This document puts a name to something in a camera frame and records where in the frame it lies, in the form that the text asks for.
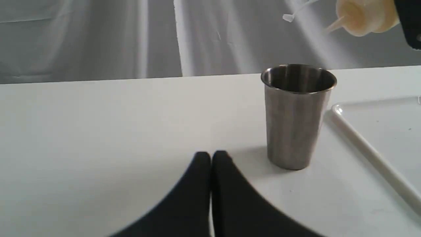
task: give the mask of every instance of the white table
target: white table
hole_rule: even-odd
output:
[[[330,105],[421,93],[421,66],[332,72]],[[166,195],[195,151],[217,149],[322,234],[421,236],[421,218],[328,122],[310,167],[272,166],[258,74],[1,85],[0,110],[1,236],[114,233]]]

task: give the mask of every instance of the plastic tray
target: plastic tray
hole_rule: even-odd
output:
[[[421,215],[421,97],[339,103],[332,111],[339,128]]]

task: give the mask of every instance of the black object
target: black object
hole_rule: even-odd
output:
[[[112,236],[209,237],[210,175],[211,157],[196,153],[180,181],[154,209]]]
[[[216,237],[321,237],[261,197],[225,151],[213,155],[211,188]]]
[[[394,0],[406,42],[421,50],[421,0]]]

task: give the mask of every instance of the curtain fold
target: curtain fold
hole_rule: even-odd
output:
[[[334,0],[294,22],[300,0],[3,0],[0,83],[259,73],[285,63],[328,69],[420,65],[400,26],[326,35]]]

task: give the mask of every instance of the metal cup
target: metal cup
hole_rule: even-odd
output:
[[[304,169],[310,164],[336,77],[322,68],[289,64],[267,69],[261,80],[267,156],[281,168]]]

